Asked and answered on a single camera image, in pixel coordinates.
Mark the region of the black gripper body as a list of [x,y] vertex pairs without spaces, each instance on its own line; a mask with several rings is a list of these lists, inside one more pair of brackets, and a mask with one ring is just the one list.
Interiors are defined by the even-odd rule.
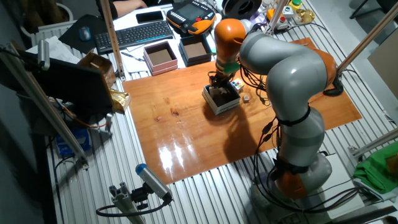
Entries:
[[225,75],[219,71],[210,71],[208,72],[209,84],[213,88],[221,88],[225,87],[226,84],[230,81],[231,75]]

